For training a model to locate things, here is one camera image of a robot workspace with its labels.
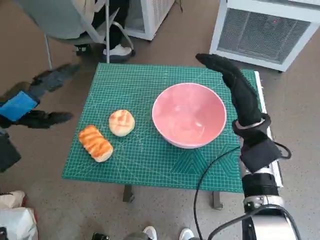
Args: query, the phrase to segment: pastry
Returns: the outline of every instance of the pastry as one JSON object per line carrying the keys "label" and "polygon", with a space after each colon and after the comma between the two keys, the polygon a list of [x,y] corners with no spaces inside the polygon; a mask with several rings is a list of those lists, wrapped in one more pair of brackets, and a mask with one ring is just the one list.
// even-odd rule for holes
{"label": "pastry", "polygon": [[135,128],[135,119],[128,110],[118,110],[109,117],[110,131],[118,136],[124,137]]}
{"label": "pastry", "polygon": [[114,151],[110,142],[102,136],[94,125],[86,126],[79,132],[78,137],[83,147],[98,163],[108,160]]}

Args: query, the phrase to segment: cutting mat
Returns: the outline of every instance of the cutting mat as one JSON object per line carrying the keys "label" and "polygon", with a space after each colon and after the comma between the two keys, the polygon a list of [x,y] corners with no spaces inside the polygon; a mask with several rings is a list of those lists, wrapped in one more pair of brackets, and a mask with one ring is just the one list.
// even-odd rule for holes
{"label": "cutting mat", "polygon": [[[257,89],[255,73],[244,75]],[[157,96],[178,83],[198,83],[214,90],[226,106],[227,122],[222,134],[198,149],[181,149],[166,142],[152,122]],[[135,129],[126,137],[114,136],[108,118],[118,109],[135,117]],[[209,163],[239,145],[232,131],[237,118],[229,89],[218,72],[199,67],[105,64],[97,67],[62,177],[65,179],[195,189]],[[78,133],[95,125],[114,147],[112,157],[96,163],[78,141]],[[221,158],[202,184],[203,190],[242,192],[239,151]]]}

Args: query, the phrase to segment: bowl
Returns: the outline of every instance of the bowl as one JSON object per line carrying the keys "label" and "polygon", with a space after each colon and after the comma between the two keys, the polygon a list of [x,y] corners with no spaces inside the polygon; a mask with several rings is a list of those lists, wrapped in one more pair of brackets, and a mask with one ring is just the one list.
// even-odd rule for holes
{"label": "bowl", "polygon": [[227,111],[221,98],[210,88],[197,83],[180,83],[157,97],[152,120],[169,143],[183,149],[195,149],[221,134]]}

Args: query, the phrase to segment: white air purifier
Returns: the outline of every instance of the white air purifier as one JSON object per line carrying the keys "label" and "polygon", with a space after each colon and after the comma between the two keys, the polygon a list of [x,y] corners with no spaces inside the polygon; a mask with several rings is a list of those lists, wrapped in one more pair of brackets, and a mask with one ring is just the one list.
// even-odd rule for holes
{"label": "white air purifier", "polygon": [[130,0],[125,30],[129,36],[151,41],[175,0]]}
{"label": "white air purifier", "polygon": [[320,26],[320,6],[220,0],[210,53],[285,72]]}

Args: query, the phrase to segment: gray carpet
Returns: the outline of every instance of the gray carpet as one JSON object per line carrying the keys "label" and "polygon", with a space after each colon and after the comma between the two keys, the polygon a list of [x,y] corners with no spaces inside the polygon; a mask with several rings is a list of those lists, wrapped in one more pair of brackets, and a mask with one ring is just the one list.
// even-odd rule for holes
{"label": "gray carpet", "polygon": [[[195,55],[207,53],[218,12],[218,1],[184,0],[184,13],[175,5],[152,42],[134,39],[136,64],[200,66]],[[48,69],[43,34],[8,0],[0,1],[1,90]],[[277,71],[239,63],[260,71],[266,106],[275,139],[292,149],[293,158],[281,162],[284,186],[280,192],[295,217],[302,238],[320,234],[320,183],[318,148],[320,128],[320,32],[307,44],[290,69]],[[50,41],[55,66],[78,62],[73,47]],[[23,190],[28,206],[38,215],[40,239],[90,240],[93,232],[121,240],[126,234],[156,227],[160,240],[178,239],[183,227],[196,232],[192,204],[194,191],[135,187],[135,201],[122,202],[123,186],[61,179],[74,130],[85,103],[97,58],[81,60],[82,69],[63,88],[47,94],[39,109],[71,111],[73,120],[50,130],[15,126],[11,140],[22,160],[0,175],[3,191]],[[201,192],[198,216],[203,235],[243,213],[241,194],[223,193],[222,211],[210,207],[210,193]],[[241,239],[240,224],[225,230],[218,239]]]}

